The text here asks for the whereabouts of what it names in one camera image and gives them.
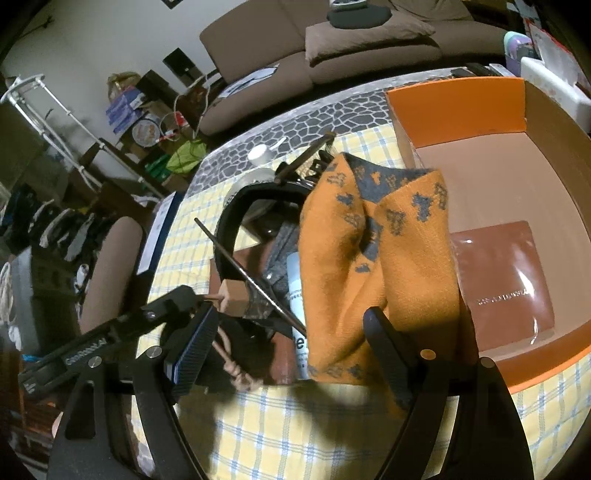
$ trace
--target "white wall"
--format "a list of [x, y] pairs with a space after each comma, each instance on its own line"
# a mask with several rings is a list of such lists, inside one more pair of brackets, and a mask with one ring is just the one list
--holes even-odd
[[[5, 76], [46, 74], [47, 86], [98, 137], [114, 142], [105, 110], [109, 106], [106, 80], [112, 73], [154, 70], [175, 90], [182, 83], [162, 63], [180, 47], [203, 72], [214, 65], [199, 40], [200, 32], [244, 0], [183, 0], [170, 10], [161, 0], [53, 0], [29, 28], [55, 18], [46, 30], [19, 40], [2, 64]], [[45, 114], [55, 105], [41, 92], [28, 95]], [[58, 110], [52, 125], [79, 152], [92, 140]], [[108, 176], [126, 178], [126, 171], [100, 153], [97, 165]]]

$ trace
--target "yellow plaid tablecloth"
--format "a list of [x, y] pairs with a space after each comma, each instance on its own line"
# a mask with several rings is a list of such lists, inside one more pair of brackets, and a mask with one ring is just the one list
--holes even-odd
[[[404, 166], [391, 125], [339, 137], [335, 148], [377, 164]], [[272, 166], [293, 160], [302, 150], [277, 159]], [[213, 247], [193, 218], [199, 217], [214, 231], [226, 193], [238, 178], [182, 202], [150, 300], [182, 284], [192, 286], [197, 293], [207, 292]], [[255, 243], [244, 231], [236, 242], [236, 249]], [[160, 332], [157, 329], [144, 335], [138, 354], [156, 345]], [[591, 355], [512, 398], [530, 446], [535, 477], [544, 478], [571, 444], [591, 408]], [[424, 478], [441, 468], [456, 410], [457, 398], [449, 398]], [[195, 387], [177, 408], [195, 455], [210, 478], [220, 480], [371, 479], [402, 425], [403, 419], [392, 418], [388, 411], [381, 391], [315, 382], [234, 395], [206, 394]], [[149, 450], [135, 402], [132, 425], [145, 466], [150, 463]]]

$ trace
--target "orange box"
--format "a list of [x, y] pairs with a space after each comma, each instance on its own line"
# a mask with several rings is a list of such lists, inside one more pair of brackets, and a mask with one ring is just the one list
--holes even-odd
[[526, 220], [534, 235], [554, 332], [480, 354], [514, 392], [591, 352], [589, 137], [520, 78], [440, 80], [386, 96], [405, 165], [443, 173], [450, 232]]

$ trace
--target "white container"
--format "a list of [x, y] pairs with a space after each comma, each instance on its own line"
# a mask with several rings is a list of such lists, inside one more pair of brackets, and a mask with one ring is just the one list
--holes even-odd
[[591, 131], [591, 99], [579, 87], [549, 71], [541, 60], [527, 57], [521, 59], [521, 76], [556, 101], [585, 133]]
[[[306, 325], [304, 302], [301, 296], [300, 255], [295, 252], [287, 257], [287, 284], [290, 291], [290, 309], [293, 314]], [[292, 329], [295, 342], [295, 359], [297, 361], [298, 379], [309, 380], [308, 373], [308, 340]]]

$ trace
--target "orange knit fabric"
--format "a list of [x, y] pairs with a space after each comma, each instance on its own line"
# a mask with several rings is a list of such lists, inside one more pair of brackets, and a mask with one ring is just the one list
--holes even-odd
[[298, 250], [315, 380], [381, 382], [362, 326], [372, 306], [417, 351], [456, 356], [460, 296], [441, 172], [339, 155], [306, 200]]

